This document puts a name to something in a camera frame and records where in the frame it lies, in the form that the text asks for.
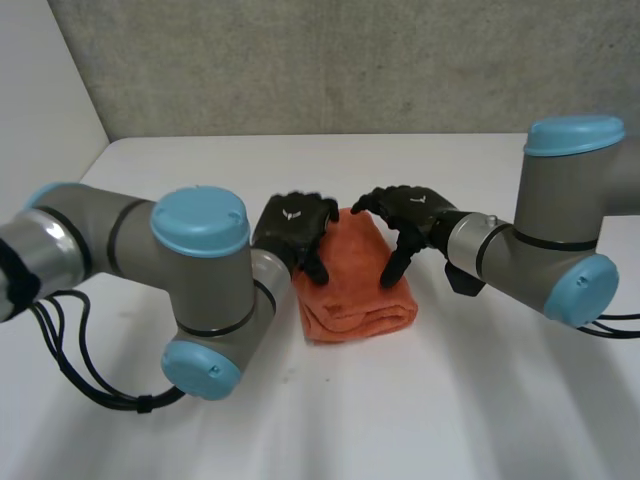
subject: white wall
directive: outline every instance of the white wall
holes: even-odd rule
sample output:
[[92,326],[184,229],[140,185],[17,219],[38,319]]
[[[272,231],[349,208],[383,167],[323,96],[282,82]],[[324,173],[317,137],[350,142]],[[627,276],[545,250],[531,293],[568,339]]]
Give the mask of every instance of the white wall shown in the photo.
[[0,222],[107,144],[46,0],[0,0]]

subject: logo on robot hand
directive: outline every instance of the logo on robot hand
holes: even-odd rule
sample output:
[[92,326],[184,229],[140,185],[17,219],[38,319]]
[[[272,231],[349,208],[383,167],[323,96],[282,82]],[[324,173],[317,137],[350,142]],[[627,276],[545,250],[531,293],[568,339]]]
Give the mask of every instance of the logo on robot hand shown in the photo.
[[284,215],[284,218],[286,218],[289,222],[294,218],[298,218],[300,215],[302,215],[302,212],[289,213],[286,210],[282,210],[282,215]]

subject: folded orange towel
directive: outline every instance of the folded orange towel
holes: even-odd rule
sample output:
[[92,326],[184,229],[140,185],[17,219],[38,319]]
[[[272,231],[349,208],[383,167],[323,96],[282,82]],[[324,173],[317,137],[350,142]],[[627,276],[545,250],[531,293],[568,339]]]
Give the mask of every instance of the folded orange towel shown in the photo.
[[318,250],[329,283],[315,285],[304,273],[294,274],[305,336],[322,343],[345,342],[395,332],[413,323],[418,312],[406,278],[390,289],[380,287],[380,274],[391,250],[371,215],[340,210]]

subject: black cable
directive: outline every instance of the black cable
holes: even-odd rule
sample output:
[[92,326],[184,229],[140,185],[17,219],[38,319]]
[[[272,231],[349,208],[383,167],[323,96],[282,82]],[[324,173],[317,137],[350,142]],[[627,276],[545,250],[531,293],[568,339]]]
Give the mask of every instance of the black cable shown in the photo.
[[631,315],[600,315],[599,320],[640,320],[640,313]]
[[[91,374],[93,379],[106,390],[106,392],[93,387],[84,378],[82,378],[82,376],[71,365],[71,363],[67,360],[66,355],[64,354],[63,341],[65,331],[65,316],[64,310],[57,300],[57,298],[59,297],[73,297],[82,301],[82,315],[80,318],[80,328],[78,335],[78,339],[80,342],[80,353],[82,354],[82,359],[84,360],[89,373]],[[51,356],[56,360],[60,371],[87,398],[111,410],[137,411],[138,413],[148,413],[156,408],[171,405],[184,396],[184,392],[180,391],[176,387],[173,387],[166,392],[161,393],[160,395],[142,395],[140,397],[134,397],[132,395],[122,393],[121,391],[109,385],[109,383],[104,378],[102,378],[102,376],[98,373],[95,366],[93,365],[91,356],[89,355],[89,350],[87,348],[87,323],[89,320],[89,313],[91,311],[91,301],[89,300],[89,297],[85,293],[76,290],[60,290],[47,297],[45,300],[51,303],[56,311],[56,314],[58,316],[57,330],[53,324],[53,320],[51,319],[49,311],[41,302],[35,303],[31,307],[29,307],[29,310],[31,310],[31,312],[35,316],[36,321],[40,326],[40,330],[42,330],[42,336],[44,338],[47,349],[49,350],[49,353],[51,353]]]
[[[619,317],[635,317],[636,315],[601,315],[599,319],[608,319],[605,317],[617,317],[616,320],[622,320]],[[612,340],[631,340],[634,338],[640,338],[640,331],[632,331],[632,330],[619,330],[617,328],[609,327],[608,325],[604,325],[601,322],[595,321],[592,325],[604,330],[593,330],[591,328],[580,327],[580,330],[583,333],[593,335],[595,337],[609,338]]]

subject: white table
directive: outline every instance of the white table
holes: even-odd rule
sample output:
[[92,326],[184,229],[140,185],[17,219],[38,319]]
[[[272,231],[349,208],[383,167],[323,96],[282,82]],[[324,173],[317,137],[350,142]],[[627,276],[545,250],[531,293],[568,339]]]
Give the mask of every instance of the white table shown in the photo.
[[[252,224],[275,192],[319,190],[348,206],[374,186],[409,183],[512,220],[523,143],[523,135],[130,139],[111,145],[84,182],[154,200],[184,185],[224,186],[244,199]],[[622,277],[610,311],[640,311],[638,238],[640,220],[607,219],[600,251]],[[410,267],[420,307],[411,328],[359,343],[305,344],[290,295],[231,397],[185,398],[150,415],[85,399],[28,314],[2,325],[1,478],[637,479],[640,343],[588,337],[491,288],[457,296],[443,265],[430,251]],[[99,370],[125,391],[164,390],[160,355],[175,329],[166,294],[104,275],[82,289],[93,301]],[[76,344],[72,328],[67,349],[80,366]]]

